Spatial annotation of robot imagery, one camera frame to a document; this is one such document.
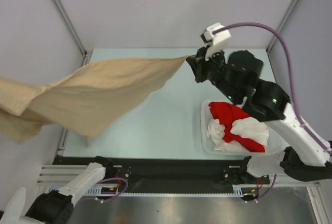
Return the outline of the beige t shirt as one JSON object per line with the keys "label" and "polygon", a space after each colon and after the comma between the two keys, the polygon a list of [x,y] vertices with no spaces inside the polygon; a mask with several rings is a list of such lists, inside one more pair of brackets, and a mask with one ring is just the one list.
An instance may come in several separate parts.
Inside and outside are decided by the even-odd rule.
{"label": "beige t shirt", "polygon": [[90,140],[161,89],[185,57],[89,63],[53,83],[1,78],[1,132],[18,143],[59,124]]}

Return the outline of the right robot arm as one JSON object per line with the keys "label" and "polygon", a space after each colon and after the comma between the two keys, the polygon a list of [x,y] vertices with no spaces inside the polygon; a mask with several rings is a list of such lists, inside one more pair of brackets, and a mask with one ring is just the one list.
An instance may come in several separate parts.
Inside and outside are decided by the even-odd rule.
{"label": "right robot arm", "polygon": [[262,60],[247,50],[226,59],[223,51],[205,59],[206,48],[186,58],[197,83],[210,81],[234,105],[265,123],[288,144],[283,151],[261,157],[245,157],[240,179],[252,183],[266,174],[285,173],[298,181],[331,179],[331,143],[311,136],[314,131],[295,114],[295,103],[276,83],[260,79]]}

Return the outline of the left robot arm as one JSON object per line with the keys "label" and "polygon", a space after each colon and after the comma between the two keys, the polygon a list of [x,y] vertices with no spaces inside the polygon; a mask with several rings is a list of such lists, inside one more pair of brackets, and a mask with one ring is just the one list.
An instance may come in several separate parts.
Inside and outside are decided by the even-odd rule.
{"label": "left robot arm", "polygon": [[111,159],[97,156],[86,169],[58,190],[39,195],[26,214],[26,189],[20,188],[1,212],[1,223],[67,223],[77,202],[95,184],[115,176]]}

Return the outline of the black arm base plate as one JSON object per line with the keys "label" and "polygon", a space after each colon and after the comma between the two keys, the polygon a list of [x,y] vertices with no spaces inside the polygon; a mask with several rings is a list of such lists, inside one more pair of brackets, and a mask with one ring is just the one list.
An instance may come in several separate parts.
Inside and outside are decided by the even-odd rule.
{"label": "black arm base plate", "polygon": [[189,179],[212,180],[224,185],[270,184],[269,176],[256,179],[241,169],[241,160],[188,160],[188,159],[129,159],[57,156],[53,165],[87,165],[96,160],[105,160],[114,168],[122,169],[118,174],[129,174],[134,179]]}

